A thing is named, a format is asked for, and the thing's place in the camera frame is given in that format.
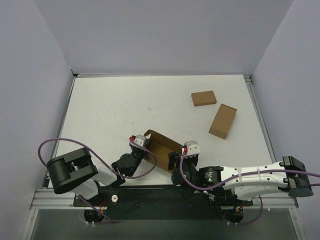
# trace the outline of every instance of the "cardboard box flap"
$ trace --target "cardboard box flap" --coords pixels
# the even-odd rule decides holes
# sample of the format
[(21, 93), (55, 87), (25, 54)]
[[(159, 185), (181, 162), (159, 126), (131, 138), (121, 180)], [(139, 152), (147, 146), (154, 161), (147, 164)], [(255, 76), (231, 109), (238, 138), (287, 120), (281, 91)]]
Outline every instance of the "cardboard box flap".
[[(168, 170), (168, 165), (169, 165), (169, 153), (171, 152), (181, 152), (181, 147), (182, 145), (173, 141), (172, 139), (149, 129), (148, 131), (145, 132), (144, 136), (150, 136), (150, 146), (149, 150), (156, 156), (157, 158), (157, 163), (156, 165), (169, 172), (172, 173), (173, 170)], [(148, 156), (148, 159), (145, 159), (149, 163), (154, 164), (155, 160), (152, 156)]]
[(144, 133), (144, 136), (148, 136), (148, 135), (151, 135), (150, 139), (151, 139), (151, 144), (152, 142), (157, 142), (158, 144), (160, 145), (163, 145), (169, 149), (172, 150), (172, 152), (181, 152), (181, 147), (183, 145), (177, 143), (176, 141), (173, 141), (172, 139), (154, 131), (154, 130), (151, 130), (149, 129), (148, 131), (146, 131)]

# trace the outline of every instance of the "white wall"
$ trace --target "white wall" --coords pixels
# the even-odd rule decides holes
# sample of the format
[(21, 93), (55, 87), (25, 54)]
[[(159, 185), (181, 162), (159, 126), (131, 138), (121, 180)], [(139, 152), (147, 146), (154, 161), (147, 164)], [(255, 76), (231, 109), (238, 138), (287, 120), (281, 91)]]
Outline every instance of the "white wall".
[[(73, 75), (33, 0), (0, 1), (0, 235), (19, 239)], [(48, 159), (52, 146), (43, 149)]]
[(74, 73), (250, 74), (293, 0), (35, 0)]
[[(295, 0), (253, 74), (277, 160), (292, 155), (320, 174), (320, 1)], [(312, 183), (320, 179), (311, 178)], [(320, 189), (299, 199), (308, 239), (319, 239)]]

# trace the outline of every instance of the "small cardboard box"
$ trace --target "small cardboard box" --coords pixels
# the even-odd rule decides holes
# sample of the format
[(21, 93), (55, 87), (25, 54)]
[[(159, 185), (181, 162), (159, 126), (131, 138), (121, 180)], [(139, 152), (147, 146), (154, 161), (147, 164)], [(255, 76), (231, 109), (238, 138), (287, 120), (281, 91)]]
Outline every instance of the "small cardboard box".
[(219, 138), (226, 139), (236, 112), (237, 109), (221, 104), (211, 124), (209, 133)]
[(191, 98), (195, 107), (217, 103), (214, 91), (193, 92)]
[[(144, 136), (150, 136), (151, 144), (149, 146), (149, 150), (155, 154), (157, 158), (156, 165), (169, 172), (172, 173), (173, 170), (168, 170), (168, 164), (169, 164), (169, 153), (171, 152), (181, 152), (182, 145), (171, 140), (170, 138), (156, 132), (153, 130), (148, 130), (145, 132)], [(145, 159), (149, 163), (154, 164), (155, 159), (149, 154), (148, 159)]]

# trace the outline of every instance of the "purple cable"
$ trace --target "purple cable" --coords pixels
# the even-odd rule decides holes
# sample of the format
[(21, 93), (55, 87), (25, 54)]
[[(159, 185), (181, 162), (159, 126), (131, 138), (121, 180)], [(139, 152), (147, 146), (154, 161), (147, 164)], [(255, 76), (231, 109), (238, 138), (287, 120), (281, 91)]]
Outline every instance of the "purple cable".
[[(185, 159), (185, 155), (182, 154), (181, 156), (181, 161), (180, 161), (180, 173), (182, 178), (184, 179), (184, 181), (191, 187), (193, 187), (194, 189), (198, 190), (198, 191), (209, 191), (218, 187), (221, 187), (222, 185), (224, 185), (226, 182), (232, 180), (232, 179), (236, 179), (239, 177), (239, 175), (234, 175), (231, 176), (229, 178), (227, 178), (226, 180), (223, 180), (219, 183), (217, 183), (216, 185), (213, 186), (209, 186), (209, 187), (198, 187), (194, 184), (192, 184), (185, 176), (183, 169), (182, 169), (182, 165)], [(248, 175), (254, 175), (254, 174), (266, 174), (266, 173), (288, 173), (288, 174), (302, 174), (302, 175), (309, 175), (309, 176), (313, 176), (313, 177), (317, 177), (320, 178), (320, 174), (316, 174), (316, 173), (312, 173), (312, 172), (307, 172), (307, 171), (297, 171), (297, 170), (285, 170), (285, 169), (270, 169), (270, 170), (262, 170), (262, 171), (249, 171), (249, 172), (243, 172), (241, 173), (242, 176), (248, 176)], [(320, 183), (316, 183), (316, 184), (311, 184), (310, 186), (320, 186)]]
[(98, 214), (100, 214), (101, 216), (105, 217), (106, 219), (108, 219), (109, 221), (103, 222), (103, 224), (115, 224), (115, 220), (113, 220), (112, 218), (110, 218), (109, 216), (105, 215), (104, 213), (100, 212), (97, 208), (95, 208), (93, 205), (90, 204), (90, 202), (88, 202), (87, 200), (85, 200), (82, 196), (78, 195), (78, 198), (84, 202), (85, 204), (87, 204), (89, 207), (91, 207), (93, 210), (95, 210)]
[[(117, 169), (116, 171), (117, 171), (119, 174), (121, 174), (121, 173), (119, 172), (119, 169)], [(124, 179), (124, 178), (121, 176), (121, 179)]]
[(118, 175), (119, 177), (121, 178), (124, 178), (124, 179), (138, 179), (138, 178), (142, 178), (144, 177), (145, 175), (149, 174), (153, 169), (155, 169), (156, 165), (157, 165), (157, 157), (155, 154), (153, 154), (150, 150), (146, 149), (145, 147), (143, 146), (140, 146), (138, 144), (136, 144), (134, 141), (131, 141), (130, 142), (135, 145), (136, 147), (146, 151), (148, 154), (150, 154), (153, 158), (154, 158), (154, 165), (150, 168), (150, 170), (146, 171), (144, 174), (141, 174), (139, 176), (124, 176), (118, 172), (116, 172), (115, 170), (113, 170), (97, 153), (95, 153), (95, 151), (93, 151), (90, 147), (88, 147), (87, 145), (85, 145), (84, 143), (82, 142), (79, 142), (77, 140), (73, 140), (73, 139), (70, 139), (70, 138), (64, 138), (64, 137), (57, 137), (57, 138), (51, 138), (51, 139), (48, 139), (48, 140), (45, 140), (44, 142), (42, 142), (38, 148), (38, 157), (40, 159), (40, 161), (42, 162), (42, 164), (47, 167), (47, 164), (45, 163), (44, 159), (42, 158), (41, 156), (41, 148), (43, 147), (44, 144), (48, 143), (48, 142), (53, 142), (53, 141), (67, 141), (67, 142), (72, 142), (72, 143), (75, 143), (75, 144), (78, 144), (86, 149), (89, 150), (89, 152), (91, 152), (97, 159), (99, 159), (110, 171), (112, 171), (115, 175)]
[(238, 223), (238, 224), (235, 224), (235, 223), (232, 222), (232, 221), (229, 221), (229, 222), (230, 222), (231, 224), (236, 225), (236, 226), (239, 226), (239, 227), (248, 226), (248, 225), (253, 224), (254, 222), (256, 222), (256, 221), (262, 216), (262, 213), (263, 213), (263, 211), (264, 211), (264, 203), (262, 202), (261, 196), (259, 196), (259, 199), (260, 199), (260, 211), (259, 211), (259, 214), (258, 214), (254, 219), (252, 219), (252, 220), (250, 220), (250, 221), (247, 221), (247, 222), (244, 222), (244, 223), (241, 223), (241, 222), (240, 222), (240, 223)]

